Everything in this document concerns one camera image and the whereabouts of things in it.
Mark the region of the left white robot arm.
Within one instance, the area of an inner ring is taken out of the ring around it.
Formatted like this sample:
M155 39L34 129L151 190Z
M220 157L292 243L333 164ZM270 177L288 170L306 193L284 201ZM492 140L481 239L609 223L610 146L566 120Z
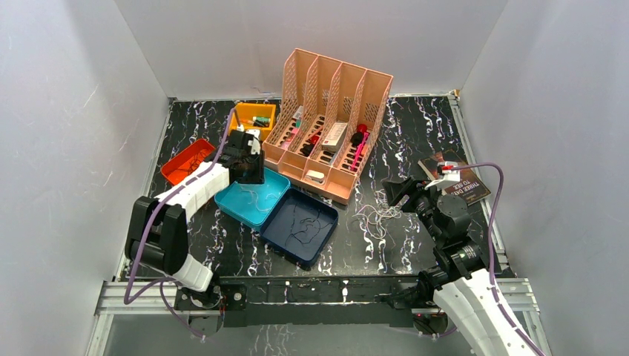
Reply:
M142 196L134 202L125 242L125 256L131 262L129 287L144 266L181 286L199 308L220 303L218 276L189 252L188 223L231 184L264 183L261 143L258 130L240 126L225 134L219 147L181 182L156 197Z

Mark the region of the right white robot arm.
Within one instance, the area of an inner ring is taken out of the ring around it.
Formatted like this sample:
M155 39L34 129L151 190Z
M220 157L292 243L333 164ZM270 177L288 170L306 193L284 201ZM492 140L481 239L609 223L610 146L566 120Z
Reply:
M498 288L495 253L484 251L470 236L472 217L465 200L413 178L386 181L383 189L389 206L417 214L435 242L436 260L418 274L415 286L391 294L387 303L439 308L477 355L542 355Z

